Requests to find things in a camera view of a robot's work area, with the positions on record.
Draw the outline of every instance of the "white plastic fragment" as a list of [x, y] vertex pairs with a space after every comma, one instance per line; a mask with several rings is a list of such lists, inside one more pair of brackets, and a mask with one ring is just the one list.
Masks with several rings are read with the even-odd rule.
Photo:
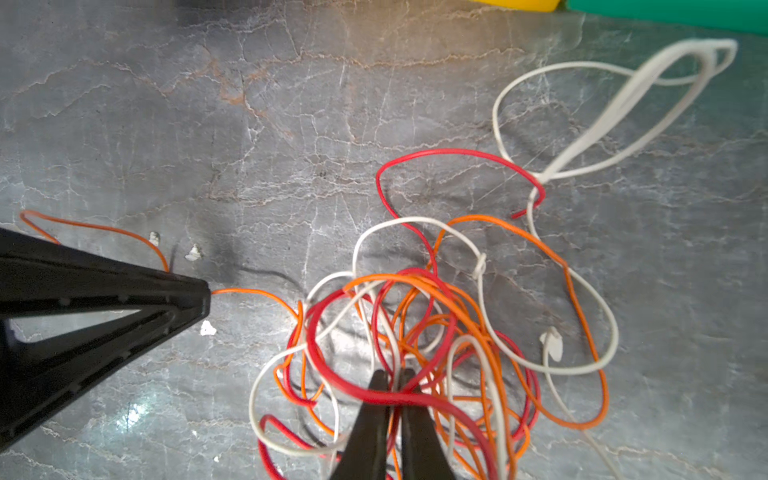
[[203, 320], [203, 325], [200, 326], [200, 335], [216, 335], [216, 328], [208, 320]]
[[551, 335], [548, 347], [549, 356], [555, 362], [563, 360], [563, 336], [558, 332], [558, 329], [551, 326], [538, 337], [538, 340], [542, 345], [544, 345], [547, 335]]
[[190, 250], [188, 254], [184, 255], [184, 258], [186, 258], [190, 262], [194, 262], [196, 260], [203, 258], [203, 251], [200, 250], [200, 246], [197, 245], [197, 243], [195, 243], [194, 245], [192, 245], [192, 250]]
[[156, 247], [160, 246], [160, 234], [158, 232], [149, 233], [149, 243], [152, 243]]

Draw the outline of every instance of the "yellow object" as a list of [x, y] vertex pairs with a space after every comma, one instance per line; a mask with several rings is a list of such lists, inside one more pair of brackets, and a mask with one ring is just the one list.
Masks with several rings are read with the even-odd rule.
[[500, 7], [528, 10], [530, 12], [554, 12], [560, 0], [479, 0]]

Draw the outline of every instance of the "tangled wires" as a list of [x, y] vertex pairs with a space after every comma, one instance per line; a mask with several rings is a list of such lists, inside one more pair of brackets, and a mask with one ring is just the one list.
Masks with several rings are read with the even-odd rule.
[[[517, 462], [530, 444], [531, 430], [536, 425], [540, 414], [560, 426], [581, 431], [612, 474], [616, 478], [622, 478], [621, 472], [608, 458], [605, 450], [588, 433], [589, 429], [599, 425], [607, 415], [609, 393], [603, 368], [617, 352], [619, 333], [616, 319], [597, 290], [541, 241], [533, 223], [533, 212], [545, 199], [543, 185], [549, 181], [601, 170], [640, 151], [694, 101], [712, 77], [727, 68], [733, 61], [736, 51], [737, 44], [733, 40], [688, 40], [660, 51], [637, 71], [598, 62], [568, 62], [529, 72], [515, 79], [501, 92], [492, 110], [493, 132], [502, 157], [478, 151], [446, 148], [416, 152], [383, 165], [376, 174], [376, 187], [385, 208], [394, 216], [394, 220], [380, 223], [364, 232], [354, 247], [350, 269], [331, 273], [322, 279], [310, 290], [307, 298], [296, 302], [295, 308], [278, 296], [263, 290], [225, 288], [213, 291], [214, 295], [245, 293], [269, 297], [288, 312], [290, 322], [293, 324], [293, 331], [289, 335], [286, 349], [262, 366], [253, 382], [248, 402], [250, 423], [259, 440], [260, 457], [269, 476], [273, 479], [283, 479], [283, 474], [270, 457], [270, 449], [285, 455], [318, 455], [327, 458], [330, 462], [335, 462], [339, 458], [339, 452], [344, 449], [346, 441], [345, 434], [341, 432], [342, 415], [337, 399], [337, 393], [341, 392], [363, 402], [395, 407], [395, 414], [389, 426], [387, 446], [392, 456], [394, 475], [398, 478], [400, 471], [397, 460], [399, 423], [397, 407], [400, 406], [430, 408], [435, 419], [435, 429], [445, 443], [447, 455], [453, 457], [474, 478], [491, 480], [514, 478]], [[722, 60], [719, 60], [718, 54], [721, 52], [724, 55]], [[700, 70], [696, 75], [675, 79], [660, 78], [674, 62], [687, 55], [693, 55], [700, 63]], [[630, 79], [589, 129], [571, 146], [563, 150], [541, 173], [532, 174], [517, 166], [509, 156], [502, 141], [498, 111], [505, 95], [516, 85], [537, 74], [563, 68], [602, 68], [627, 75]], [[563, 170], [576, 156], [599, 141], [613, 126], [626, 117], [654, 84], [663, 86], [690, 84], [691, 87], [656, 126], [629, 147], [605, 161], [587, 167]], [[467, 155], [494, 161], [514, 170], [528, 180], [533, 189], [528, 198], [527, 207], [512, 215], [512, 218], [525, 215], [529, 231], [526, 232], [505, 220], [486, 215], [466, 215], [447, 223], [428, 217], [400, 218], [385, 197], [381, 185], [382, 175], [389, 168], [407, 161], [444, 154]], [[168, 271], [168, 264], [162, 252], [135, 233], [113, 227], [62, 220], [30, 210], [25, 210], [20, 216], [34, 230], [54, 242], [57, 240], [32, 223], [29, 217], [126, 234], [143, 241], [152, 248], [160, 257], [163, 268]], [[584, 338], [592, 356], [591, 362], [580, 366], [550, 366], [550, 357], [559, 360], [559, 353], [562, 351], [561, 337], [554, 328], [549, 328], [542, 334], [541, 362], [526, 359], [511, 338], [494, 328], [494, 322], [485, 306], [483, 287], [487, 256], [461, 233], [460, 228], [466, 223], [486, 223], [507, 230], [534, 244], [562, 268], [563, 281], [574, 312], [584, 330]], [[434, 244], [428, 242], [419, 229], [418, 225], [421, 224], [440, 229]], [[358, 260], [365, 239], [379, 230], [398, 225], [403, 225], [418, 235], [429, 254], [429, 263], [424, 266], [412, 266], [396, 273], [361, 275]], [[475, 283], [474, 295], [449, 283], [439, 274], [437, 257], [447, 235], [462, 242], [474, 255], [475, 267], [472, 271], [466, 272]], [[337, 279], [347, 279], [346, 285], [323, 298], [317, 298], [318, 292], [324, 286]], [[594, 298], [608, 323], [611, 337], [606, 350], [602, 353], [598, 352], [595, 345], [589, 323], [575, 292], [574, 283], [581, 285]], [[396, 296], [394, 292], [400, 291], [399, 286], [405, 286], [406, 293], [393, 300]], [[426, 309], [420, 318], [414, 318], [413, 311], [417, 309], [415, 302], [418, 299], [424, 300]], [[337, 303], [340, 304], [338, 309], [335, 308]], [[331, 333], [339, 325], [351, 321], [352, 318], [362, 323], [366, 333], [370, 352], [370, 369], [373, 371], [379, 364], [389, 375], [390, 388], [387, 392], [368, 390], [344, 379], [326, 361], [326, 355], [321, 347], [323, 340], [330, 339]], [[476, 357], [480, 365], [478, 386], [476, 391], [470, 392], [471, 394], [459, 395], [454, 373], [461, 364], [472, 357]], [[294, 362], [299, 361], [300, 366], [296, 366]], [[507, 362], [515, 371], [520, 388], [525, 391], [525, 404], [520, 411], [515, 411], [510, 406], [509, 387], [505, 384], [503, 374], [503, 368]], [[417, 366], [417, 373], [403, 388], [397, 389], [395, 386], [400, 384], [401, 372], [408, 365]], [[292, 372], [296, 369], [299, 370], [299, 381], [294, 384], [292, 375], [295, 373]], [[314, 387], [308, 385], [310, 370], [313, 371], [315, 378], [319, 379]], [[285, 398], [305, 409], [319, 429], [328, 435], [330, 440], [327, 445], [310, 444], [287, 428], [274, 415], [260, 416], [257, 411], [257, 398], [265, 377], [270, 373], [272, 380]], [[544, 374], [552, 396], [563, 411], [565, 419], [548, 411], [542, 405], [537, 373]], [[600, 377], [601, 406], [591, 420], [578, 422], [554, 388], [551, 376], [580, 376], [590, 373], [597, 373]], [[416, 386], [419, 386], [427, 395], [414, 393]], [[327, 419], [323, 420], [317, 412], [319, 403], [325, 399], [324, 392], [327, 393], [333, 408], [332, 425], [328, 424]], [[276, 439], [274, 434], [268, 433], [266, 430], [268, 425], [291, 441], [294, 446], [289, 446]]]

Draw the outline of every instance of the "green object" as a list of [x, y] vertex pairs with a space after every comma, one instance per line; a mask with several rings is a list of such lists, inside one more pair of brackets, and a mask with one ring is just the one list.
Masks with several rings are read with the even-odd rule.
[[768, 0], [568, 0], [571, 10], [768, 35]]

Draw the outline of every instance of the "gray marble floor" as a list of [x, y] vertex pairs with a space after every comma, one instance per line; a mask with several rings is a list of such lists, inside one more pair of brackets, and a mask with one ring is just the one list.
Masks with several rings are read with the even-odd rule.
[[[373, 183], [384, 161], [425, 147], [496, 152], [491, 106], [515, 76], [573, 59], [637, 66], [672, 41], [727, 35], [460, 0], [54, 3], [0, 7], [0, 226], [27, 231], [15, 215], [33, 208], [157, 231], [178, 273], [293, 302], [349, 264], [358, 233], [389, 218]], [[768, 478], [768, 40], [737, 37], [736, 63], [662, 137], [616, 168], [555, 181], [538, 212], [545, 240], [617, 314], [611, 410], [594, 434], [627, 478]], [[512, 92], [502, 112], [511, 153], [541, 169], [620, 85], [568, 71]], [[578, 161], [627, 144], [681, 93], [653, 90]], [[444, 220], [505, 216], [528, 191], [500, 167], [458, 157], [399, 167], [384, 184], [401, 212]], [[51, 231], [157, 266], [130, 239]], [[498, 230], [467, 231], [489, 252], [497, 327], [536, 356], [539, 333], [556, 324], [565, 361], [582, 361], [557, 269]], [[204, 257], [190, 262], [194, 243]], [[364, 265], [423, 259], [409, 232], [390, 230], [369, 243]], [[445, 261], [465, 282], [469, 258], [457, 248]], [[585, 307], [604, 348], [605, 321]], [[216, 335], [185, 332], [2, 453], [0, 478], [267, 478], [247, 391], [289, 319], [266, 300], [229, 296], [210, 321]], [[346, 375], [355, 345], [337, 340], [333, 361]], [[598, 407], [593, 377], [557, 379], [582, 419]], [[277, 399], [267, 389], [259, 408], [300, 428], [306, 417]], [[289, 478], [318, 478], [318, 462], [275, 458]], [[520, 470], [609, 478], [578, 435], [548, 420]]]

